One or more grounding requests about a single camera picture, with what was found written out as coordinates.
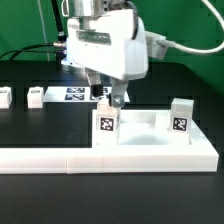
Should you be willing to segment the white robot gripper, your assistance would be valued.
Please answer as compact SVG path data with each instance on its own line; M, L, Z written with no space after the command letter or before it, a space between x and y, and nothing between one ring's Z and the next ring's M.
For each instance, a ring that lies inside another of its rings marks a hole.
M110 105L122 108L128 87L128 82L123 80L144 78L148 71L147 44L142 20L138 19L135 38L132 38L134 13L131 9L106 13L92 23L90 31L82 30L77 18L70 18L67 27L67 63L70 66L88 68L86 73L90 92L95 98L103 95L98 72L116 78L111 80Z

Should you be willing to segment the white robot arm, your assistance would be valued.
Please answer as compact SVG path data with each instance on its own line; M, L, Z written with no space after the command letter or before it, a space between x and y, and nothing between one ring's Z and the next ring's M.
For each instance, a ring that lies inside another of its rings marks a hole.
M102 91L100 76L111 78L110 105L121 108L131 80L148 71L143 21L130 0L63 0L68 19L66 57L62 64L87 75L92 94Z

